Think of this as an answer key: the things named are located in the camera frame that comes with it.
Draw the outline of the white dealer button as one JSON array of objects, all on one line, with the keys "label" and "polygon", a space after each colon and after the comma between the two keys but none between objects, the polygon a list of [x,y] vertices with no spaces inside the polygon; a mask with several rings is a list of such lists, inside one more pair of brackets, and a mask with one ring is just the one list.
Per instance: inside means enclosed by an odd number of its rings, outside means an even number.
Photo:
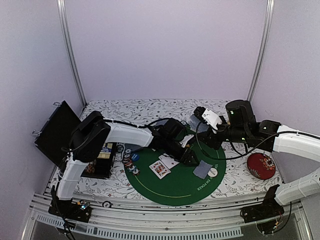
[{"label": "white dealer button", "polygon": [[212,167],[209,172],[207,173],[207,175],[211,178],[215,178],[218,175],[218,170],[214,167]]}]

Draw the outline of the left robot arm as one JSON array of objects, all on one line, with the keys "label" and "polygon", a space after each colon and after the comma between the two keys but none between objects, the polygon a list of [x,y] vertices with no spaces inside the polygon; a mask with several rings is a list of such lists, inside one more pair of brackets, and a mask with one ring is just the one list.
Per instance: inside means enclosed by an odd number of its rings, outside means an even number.
[{"label": "left robot arm", "polygon": [[63,216],[74,213],[73,192],[88,164],[98,158],[104,143],[123,143],[163,150],[187,166],[198,166],[199,160],[189,147],[182,146],[178,136],[186,127],[174,118],[163,118],[145,125],[134,125],[105,119],[99,111],[91,112],[72,132],[66,153],[66,166],[51,191],[55,209]]}]

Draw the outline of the blue small blind button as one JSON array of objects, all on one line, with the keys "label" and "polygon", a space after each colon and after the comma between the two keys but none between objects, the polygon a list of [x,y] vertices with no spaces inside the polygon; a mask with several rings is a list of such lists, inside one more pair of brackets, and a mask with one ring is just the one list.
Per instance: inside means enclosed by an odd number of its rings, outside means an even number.
[{"label": "blue small blind button", "polygon": [[133,162],[136,162],[136,161],[138,161],[139,159],[140,159],[140,156],[139,156],[138,154],[133,153],[133,154],[131,155],[131,160],[132,160]]}]

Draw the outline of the dealt blue card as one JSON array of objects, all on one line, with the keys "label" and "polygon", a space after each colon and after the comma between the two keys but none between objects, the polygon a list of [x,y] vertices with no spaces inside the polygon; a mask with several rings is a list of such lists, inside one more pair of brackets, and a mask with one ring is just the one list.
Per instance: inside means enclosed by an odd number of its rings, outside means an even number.
[{"label": "dealt blue card", "polygon": [[211,164],[208,164],[205,161],[201,160],[199,165],[193,170],[192,173],[200,179],[205,179],[211,168]]},{"label": "dealt blue card", "polygon": [[134,145],[134,146],[131,148],[131,151],[132,151],[133,153],[135,153],[135,152],[141,151],[141,150],[143,150],[143,149],[144,149],[144,148],[141,147],[141,146]]}]

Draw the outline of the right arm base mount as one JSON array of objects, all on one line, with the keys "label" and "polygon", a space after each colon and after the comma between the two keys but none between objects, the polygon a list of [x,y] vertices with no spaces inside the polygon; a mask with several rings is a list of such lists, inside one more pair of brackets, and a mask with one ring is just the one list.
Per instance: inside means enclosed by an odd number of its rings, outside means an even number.
[{"label": "right arm base mount", "polygon": [[243,218],[245,223],[262,221],[268,218],[279,217],[278,220],[273,220],[270,223],[259,223],[257,225],[258,230],[263,235],[270,235],[276,232],[280,220],[284,214],[284,208],[279,205],[276,200],[276,190],[280,185],[274,185],[269,188],[266,195],[263,198],[262,203],[245,206],[240,210],[240,216]]}]

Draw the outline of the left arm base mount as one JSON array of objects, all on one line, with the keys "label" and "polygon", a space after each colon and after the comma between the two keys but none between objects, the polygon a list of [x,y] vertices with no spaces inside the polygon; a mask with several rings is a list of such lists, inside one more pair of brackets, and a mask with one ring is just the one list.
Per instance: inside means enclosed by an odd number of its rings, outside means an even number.
[{"label": "left arm base mount", "polygon": [[92,208],[90,203],[84,200],[73,202],[70,200],[60,200],[56,193],[51,193],[52,200],[48,213],[61,217],[64,220],[74,220],[78,222],[88,223],[91,217]]}]

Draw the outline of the blue playing card deck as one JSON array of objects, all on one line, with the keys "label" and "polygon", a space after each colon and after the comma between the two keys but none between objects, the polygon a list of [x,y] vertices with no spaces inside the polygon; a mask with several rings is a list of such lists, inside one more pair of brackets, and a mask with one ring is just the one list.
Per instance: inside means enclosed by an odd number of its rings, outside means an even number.
[{"label": "blue playing card deck", "polygon": [[206,132],[209,128],[208,125],[202,123],[194,114],[189,117],[188,124],[190,126],[190,129],[194,132],[196,131],[196,128],[198,126],[198,133]]}]

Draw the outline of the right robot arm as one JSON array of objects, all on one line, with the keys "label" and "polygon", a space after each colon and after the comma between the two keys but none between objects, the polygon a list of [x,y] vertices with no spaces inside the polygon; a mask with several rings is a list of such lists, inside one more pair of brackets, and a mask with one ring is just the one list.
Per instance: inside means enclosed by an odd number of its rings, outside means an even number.
[{"label": "right robot arm", "polygon": [[[219,149],[223,142],[243,143],[251,150],[288,153],[319,162],[318,135],[272,120],[257,122],[248,100],[233,100],[226,104],[225,109],[227,120],[205,107],[198,106],[194,110],[194,115],[208,125],[207,132],[195,135],[197,141],[203,141],[215,150]],[[258,213],[262,218],[269,218],[278,210],[278,205],[283,206],[319,192],[320,170],[316,169],[297,180],[270,187]]]}]

